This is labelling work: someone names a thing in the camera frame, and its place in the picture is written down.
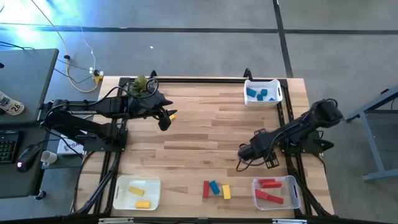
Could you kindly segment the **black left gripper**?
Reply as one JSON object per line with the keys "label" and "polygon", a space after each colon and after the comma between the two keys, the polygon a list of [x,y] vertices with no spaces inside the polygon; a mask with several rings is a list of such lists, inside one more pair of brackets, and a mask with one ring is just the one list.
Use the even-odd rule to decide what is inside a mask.
{"label": "black left gripper", "polygon": [[173,104],[173,101],[167,100],[163,93],[156,91],[152,96],[143,98],[129,98],[129,119],[152,117],[158,121],[159,128],[162,131],[168,130],[172,124],[169,116],[175,114],[178,110],[166,110],[164,107]]}

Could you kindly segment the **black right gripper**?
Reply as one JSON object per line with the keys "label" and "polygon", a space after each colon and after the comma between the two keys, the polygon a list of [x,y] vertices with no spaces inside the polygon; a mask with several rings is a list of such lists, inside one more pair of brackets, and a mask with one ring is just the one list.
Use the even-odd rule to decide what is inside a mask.
{"label": "black right gripper", "polygon": [[279,161],[275,152],[272,152],[271,143],[274,139],[274,132],[267,132],[259,129],[254,132],[254,136],[249,140],[249,144],[239,146],[238,156],[244,160],[256,160],[264,158],[264,163],[268,169],[279,166]]}

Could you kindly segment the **clear plastic bin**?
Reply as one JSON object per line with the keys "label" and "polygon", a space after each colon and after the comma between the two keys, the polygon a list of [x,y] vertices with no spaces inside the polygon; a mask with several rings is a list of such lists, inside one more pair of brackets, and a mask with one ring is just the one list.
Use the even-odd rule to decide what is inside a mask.
{"label": "clear plastic bin", "polygon": [[[281,188],[273,189],[263,189],[261,184],[257,182],[259,179],[275,179],[277,182],[282,182]],[[254,206],[258,210],[288,210],[297,209],[301,206],[301,200],[299,196],[299,187],[297,185],[296,179],[291,175],[286,175],[283,177],[255,177],[251,184],[252,189],[252,201]],[[256,198],[254,191],[256,189],[267,192],[269,195],[274,195],[276,197],[281,197],[284,199],[284,203],[278,204],[270,202],[268,200],[262,200]]]}

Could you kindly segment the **small green potted plant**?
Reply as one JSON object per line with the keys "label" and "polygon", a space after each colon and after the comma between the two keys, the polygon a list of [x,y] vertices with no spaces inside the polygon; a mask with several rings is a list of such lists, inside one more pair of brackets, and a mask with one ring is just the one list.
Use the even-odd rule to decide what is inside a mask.
{"label": "small green potted plant", "polygon": [[141,96],[147,91],[147,77],[141,75],[128,83],[128,92],[133,96]]}

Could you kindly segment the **grey metal table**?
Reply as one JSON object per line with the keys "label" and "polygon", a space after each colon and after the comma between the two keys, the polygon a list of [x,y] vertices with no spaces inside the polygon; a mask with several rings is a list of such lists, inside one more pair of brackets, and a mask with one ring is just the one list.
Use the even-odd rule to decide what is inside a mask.
{"label": "grey metal table", "polygon": [[388,169],[383,157],[398,153],[398,85],[386,89],[373,100],[345,116],[347,123],[358,118],[376,163],[377,171],[363,176],[365,182],[398,177],[398,168]]}

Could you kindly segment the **white printed box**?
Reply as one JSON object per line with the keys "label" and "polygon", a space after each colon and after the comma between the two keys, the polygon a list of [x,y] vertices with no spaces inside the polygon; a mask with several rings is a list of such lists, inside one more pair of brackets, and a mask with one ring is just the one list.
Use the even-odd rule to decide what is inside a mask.
{"label": "white printed box", "polygon": [[71,139],[68,139],[64,135],[62,135],[62,138],[64,138],[66,142],[64,142],[63,140],[59,141],[58,148],[57,148],[57,154],[72,155],[72,154],[75,154],[75,152],[77,152],[81,155],[85,155],[83,146],[81,144],[78,144],[77,142],[72,141]]}

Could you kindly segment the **white cup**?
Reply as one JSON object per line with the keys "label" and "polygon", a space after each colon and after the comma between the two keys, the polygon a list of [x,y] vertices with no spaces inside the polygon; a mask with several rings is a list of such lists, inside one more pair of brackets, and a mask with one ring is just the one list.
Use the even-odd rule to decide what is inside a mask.
{"label": "white cup", "polygon": [[57,161],[57,154],[50,151],[44,151],[41,155],[40,161],[43,166],[47,167]]}

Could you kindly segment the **black computer mouse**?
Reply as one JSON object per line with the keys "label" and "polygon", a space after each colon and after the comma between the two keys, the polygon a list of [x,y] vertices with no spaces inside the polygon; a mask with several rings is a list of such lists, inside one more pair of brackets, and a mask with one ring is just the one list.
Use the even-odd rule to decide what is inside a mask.
{"label": "black computer mouse", "polygon": [[27,172],[34,165],[39,151],[40,148],[37,144],[29,145],[18,157],[16,170],[18,172]]}

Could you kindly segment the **black keyboard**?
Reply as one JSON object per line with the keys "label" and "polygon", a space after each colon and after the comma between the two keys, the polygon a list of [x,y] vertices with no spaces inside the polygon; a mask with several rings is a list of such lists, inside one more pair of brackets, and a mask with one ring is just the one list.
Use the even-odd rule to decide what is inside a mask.
{"label": "black keyboard", "polygon": [[0,130],[0,164],[15,163],[21,136],[21,131]]}

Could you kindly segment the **dark grey desk top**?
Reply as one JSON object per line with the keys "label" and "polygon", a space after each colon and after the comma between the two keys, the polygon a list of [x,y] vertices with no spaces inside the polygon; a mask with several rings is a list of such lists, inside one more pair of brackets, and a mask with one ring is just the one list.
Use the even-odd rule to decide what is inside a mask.
{"label": "dark grey desk top", "polygon": [[[44,171],[40,157],[47,144],[48,133],[36,126],[0,127],[0,130],[21,131],[21,143],[13,164],[0,164],[0,199],[36,196],[39,193]],[[27,172],[18,172],[16,162],[20,154],[31,144],[37,144],[40,151],[34,165]]]}

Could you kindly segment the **black aluminium table frame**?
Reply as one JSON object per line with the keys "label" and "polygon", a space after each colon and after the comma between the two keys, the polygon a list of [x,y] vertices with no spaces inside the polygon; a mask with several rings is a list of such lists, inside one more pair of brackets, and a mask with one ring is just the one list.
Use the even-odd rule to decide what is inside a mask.
{"label": "black aluminium table frame", "polygon": [[[281,82],[288,94],[280,106],[247,107],[243,78],[162,77],[160,90],[173,101],[176,118],[164,132],[152,118],[128,121],[127,147],[118,169],[119,176],[158,177],[159,206],[153,211],[116,210],[114,190],[106,188],[93,213],[134,218],[292,218],[292,209],[261,211],[252,202],[255,177],[287,175],[283,153],[277,153],[276,168],[256,165],[236,172],[238,147],[256,130],[275,130],[308,110],[304,81]],[[215,180],[220,193],[215,195],[210,188],[209,198],[203,198],[205,180]],[[223,185],[230,186],[231,199],[223,198]]]}

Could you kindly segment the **silver metal bracket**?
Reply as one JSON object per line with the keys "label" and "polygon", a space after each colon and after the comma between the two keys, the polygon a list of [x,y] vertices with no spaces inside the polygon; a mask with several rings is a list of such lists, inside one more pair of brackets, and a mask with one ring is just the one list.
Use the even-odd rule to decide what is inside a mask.
{"label": "silver metal bracket", "polygon": [[272,219],[272,224],[308,224],[308,222],[300,219]]}
{"label": "silver metal bracket", "polygon": [[98,220],[98,224],[130,224],[134,223],[133,218],[116,218],[116,217],[110,217],[110,218],[100,218]]}

